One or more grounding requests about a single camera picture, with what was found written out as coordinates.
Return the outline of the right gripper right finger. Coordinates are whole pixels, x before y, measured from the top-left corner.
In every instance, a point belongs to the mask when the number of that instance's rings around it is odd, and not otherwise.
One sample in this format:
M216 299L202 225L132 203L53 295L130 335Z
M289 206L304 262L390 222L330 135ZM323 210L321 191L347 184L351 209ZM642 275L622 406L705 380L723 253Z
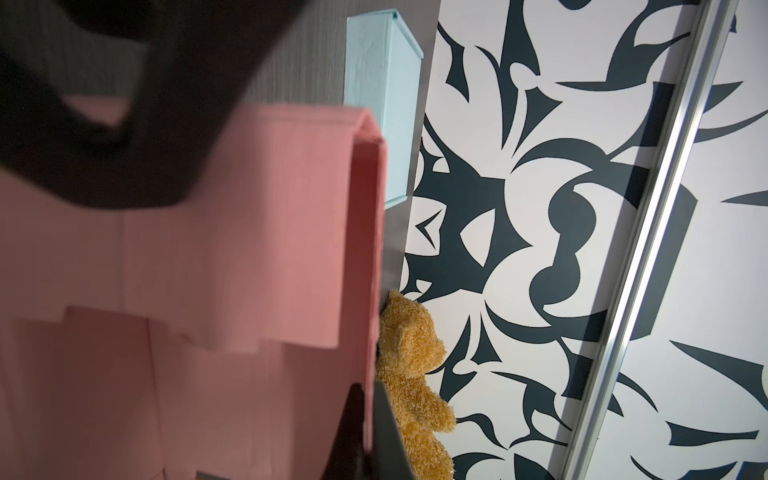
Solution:
M373 400L371 478L414 480L385 387L376 382Z

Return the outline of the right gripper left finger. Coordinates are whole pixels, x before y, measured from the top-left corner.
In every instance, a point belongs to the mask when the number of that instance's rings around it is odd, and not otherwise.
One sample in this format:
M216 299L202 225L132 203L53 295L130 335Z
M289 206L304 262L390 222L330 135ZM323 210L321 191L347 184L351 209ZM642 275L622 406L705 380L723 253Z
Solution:
M360 384L348 392L342 417L322 480L361 480L364 478L363 448L364 393Z

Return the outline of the brown teddy bear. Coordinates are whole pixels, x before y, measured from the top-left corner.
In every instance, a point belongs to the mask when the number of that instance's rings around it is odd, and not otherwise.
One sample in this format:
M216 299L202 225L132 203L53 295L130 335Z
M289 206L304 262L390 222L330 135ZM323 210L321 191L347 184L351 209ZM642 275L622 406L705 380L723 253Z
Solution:
M428 310L392 290L380 315L376 380L386 390L416 479L451 479L453 460L435 434L457 425L452 407L426 383L446 358Z

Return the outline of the light blue paper box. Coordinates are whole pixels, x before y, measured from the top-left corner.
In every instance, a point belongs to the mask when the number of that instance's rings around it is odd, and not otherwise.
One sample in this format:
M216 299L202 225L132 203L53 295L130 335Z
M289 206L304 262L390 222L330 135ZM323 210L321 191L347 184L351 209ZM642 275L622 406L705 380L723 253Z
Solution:
M423 51L395 9L346 23L344 104L371 111L387 144L385 206L407 199Z

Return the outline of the pink paper box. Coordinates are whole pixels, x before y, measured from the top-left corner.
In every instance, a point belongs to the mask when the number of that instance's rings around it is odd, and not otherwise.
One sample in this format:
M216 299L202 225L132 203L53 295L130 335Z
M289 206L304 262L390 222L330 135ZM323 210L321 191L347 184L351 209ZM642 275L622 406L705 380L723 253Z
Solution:
M386 144L359 108L246 105L182 203L1 177L5 479L320 479L373 443Z

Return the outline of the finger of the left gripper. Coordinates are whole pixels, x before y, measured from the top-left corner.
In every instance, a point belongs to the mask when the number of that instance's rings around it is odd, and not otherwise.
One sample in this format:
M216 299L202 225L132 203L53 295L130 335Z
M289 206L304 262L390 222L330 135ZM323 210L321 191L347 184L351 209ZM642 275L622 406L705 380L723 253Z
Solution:
M1 166L72 204L166 207L190 192L253 74L302 1L66 1L87 31L148 44L139 87L111 127L1 58Z

